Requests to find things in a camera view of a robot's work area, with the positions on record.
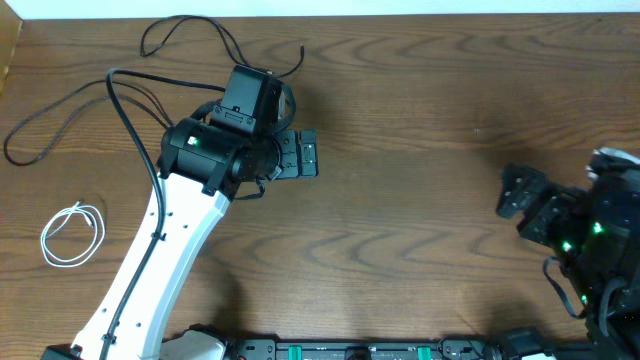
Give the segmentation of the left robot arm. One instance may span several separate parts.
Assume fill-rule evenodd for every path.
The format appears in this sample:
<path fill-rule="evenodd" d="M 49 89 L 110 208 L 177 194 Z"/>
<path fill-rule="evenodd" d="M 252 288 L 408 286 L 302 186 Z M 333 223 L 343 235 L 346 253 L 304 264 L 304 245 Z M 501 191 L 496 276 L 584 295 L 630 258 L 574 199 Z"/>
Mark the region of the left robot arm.
<path fill-rule="evenodd" d="M 316 134 L 290 124 L 289 85 L 236 66 L 222 98 L 170 126 L 158 161 L 143 158 L 152 181 L 146 213 L 99 308 L 70 344 L 46 359 L 221 359 L 227 344 L 188 330 L 165 341 L 175 302 L 205 240 L 244 182 L 318 174 Z"/>

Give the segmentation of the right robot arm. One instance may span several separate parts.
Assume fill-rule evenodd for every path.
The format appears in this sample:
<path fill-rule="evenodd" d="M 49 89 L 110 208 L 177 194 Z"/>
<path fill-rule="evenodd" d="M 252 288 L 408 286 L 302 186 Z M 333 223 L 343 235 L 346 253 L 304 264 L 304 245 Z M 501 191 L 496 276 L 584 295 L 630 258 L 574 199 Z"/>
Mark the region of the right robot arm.
<path fill-rule="evenodd" d="M 550 181 L 528 165 L 502 171 L 498 216 L 523 218 L 521 238 L 552 249 L 582 308 L 576 310 L 558 284 L 552 286 L 567 313 L 582 320 L 596 354 L 608 359 L 639 356 L 639 164 L 598 153 L 588 165 L 588 189 Z"/>

